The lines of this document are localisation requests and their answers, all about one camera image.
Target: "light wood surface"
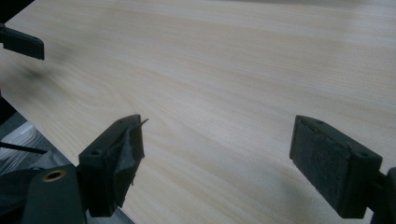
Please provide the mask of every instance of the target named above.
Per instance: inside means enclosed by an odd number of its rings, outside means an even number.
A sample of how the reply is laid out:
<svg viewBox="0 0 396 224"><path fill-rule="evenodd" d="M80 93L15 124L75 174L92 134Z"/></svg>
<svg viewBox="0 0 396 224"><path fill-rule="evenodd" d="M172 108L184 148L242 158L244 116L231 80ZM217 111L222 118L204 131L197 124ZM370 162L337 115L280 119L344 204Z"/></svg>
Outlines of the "light wood surface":
<svg viewBox="0 0 396 224"><path fill-rule="evenodd" d="M73 163L139 113L146 158L123 210L140 223L369 223L336 215L289 159L294 117L396 165L394 0L36 0L8 27L0 87Z"/></svg>

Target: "clamp jaw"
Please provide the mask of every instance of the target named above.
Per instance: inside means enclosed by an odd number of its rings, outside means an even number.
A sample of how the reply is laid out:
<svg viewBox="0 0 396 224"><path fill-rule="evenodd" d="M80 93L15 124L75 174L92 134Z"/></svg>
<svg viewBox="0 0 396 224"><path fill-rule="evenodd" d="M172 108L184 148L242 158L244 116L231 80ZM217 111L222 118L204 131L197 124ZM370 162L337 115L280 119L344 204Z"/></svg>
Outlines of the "clamp jaw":
<svg viewBox="0 0 396 224"><path fill-rule="evenodd" d="M290 158L342 218L396 224L396 167L379 171L382 157L329 124L297 116Z"/></svg>
<svg viewBox="0 0 396 224"><path fill-rule="evenodd" d="M34 0L0 0L0 43L29 57L44 60L44 42L37 37L9 29L5 23L29 6Z"/></svg>

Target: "black plastic part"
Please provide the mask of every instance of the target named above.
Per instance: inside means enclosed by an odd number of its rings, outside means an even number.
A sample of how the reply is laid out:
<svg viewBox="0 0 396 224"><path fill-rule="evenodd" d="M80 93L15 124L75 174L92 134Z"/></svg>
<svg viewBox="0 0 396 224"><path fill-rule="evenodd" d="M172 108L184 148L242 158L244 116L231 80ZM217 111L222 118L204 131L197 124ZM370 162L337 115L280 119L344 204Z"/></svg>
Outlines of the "black plastic part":
<svg viewBox="0 0 396 224"><path fill-rule="evenodd" d="M0 0L0 23L6 23L35 0Z"/></svg>
<svg viewBox="0 0 396 224"><path fill-rule="evenodd" d="M122 206L144 158L140 115L114 122L78 156L92 217L110 217Z"/></svg>
<svg viewBox="0 0 396 224"><path fill-rule="evenodd" d="M385 197L388 199L389 213L392 223L396 223L396 167L388 171L384 187Z"/></svg>
<svg viewBox="0 0 396 224"><path fill-rule="evenodd" d="M364 217L379 155L321 120L297 116L290 158L340 217Z"/></svg>
<svg viewBox="0 0 396 224"><path fill-rule="evenodd" d="M0 31L4 49L44 60L44 42L34 36L4 27Z"/></svg>
<svg viewBox="0 0 396 224"><path fill-rule="evenodd" d="M391 168L387 176L381 174L373 192L375 196L369 204L374 212L371 224L396 224L396 168Z"/></svg>
<svg viewBox="0 0 396 224"><path fill-rule="evenodd" d="M12 115L17 112L12 105L10 105L2 96L0 92L0 125L6 122Z"/></svg>
<svg viewBox="0 0 396 224"><path fill-rule="evenodd" d="M0 176L0 223L21 223L30 181L37 170L18 170Z"/></svg>
<svg viewBox="0 0 396 224"><path fill-rule="evenodd" d="M22 224L86 222L76 167L56 167L43 171L32 179Z"/></svg>

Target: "black bracket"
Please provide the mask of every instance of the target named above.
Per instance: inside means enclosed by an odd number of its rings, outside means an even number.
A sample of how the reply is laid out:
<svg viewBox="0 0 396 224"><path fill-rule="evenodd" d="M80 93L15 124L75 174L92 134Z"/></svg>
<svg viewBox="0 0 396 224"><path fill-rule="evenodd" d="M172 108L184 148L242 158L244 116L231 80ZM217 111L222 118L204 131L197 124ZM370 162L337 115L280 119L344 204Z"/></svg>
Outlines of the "black bracket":
<svg viewBox="0 0 396 224"><path fill-rule="evenodd" d="M342 218L396 224L396 168L380 173L382 157L329 124L297 116L290 158Z"/></svg>
<svg viewBox="0 0 396 224"><path fill-rule="evenodd" d="M2 125L4 122L6 122L11 116L17 112L12 105L10 105L1 95L1 90L0 90L0 108L1 108L1 114L0 114L0 125Z"/></svg>
<svg viewBox="0 0 396 224"><path fill-rule="evenodd" d="M111 217L123 205L145 156L145 122L140 115L119 119L79 154L78 167L55 167L34 175L25 203L15 203L4 214L0 211L0 222L17 219L21 211L22 224L86 223L87 209L92 217ZM15 149L32 151L26 147Z"/></svg>
<svg viewBox="0 0 396 224"><path fill-rule="evenodd" d="M0 43L26 56L44 60L44 42L34 36L9 29L5 23L29 6L34 0L0 0Z"/></svg>

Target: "black foam pad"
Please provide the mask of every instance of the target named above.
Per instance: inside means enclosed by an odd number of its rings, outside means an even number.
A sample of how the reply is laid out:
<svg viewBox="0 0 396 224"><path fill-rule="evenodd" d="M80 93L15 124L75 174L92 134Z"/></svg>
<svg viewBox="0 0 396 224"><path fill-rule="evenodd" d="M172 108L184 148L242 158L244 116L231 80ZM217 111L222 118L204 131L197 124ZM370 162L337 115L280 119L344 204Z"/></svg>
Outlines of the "black foam pad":
<svg viewBox="0 0 396 224"><path fill-rule="evenodd" d="M340 217L364 217L379 155L321 120L297 116L290 158Z"/></svg>

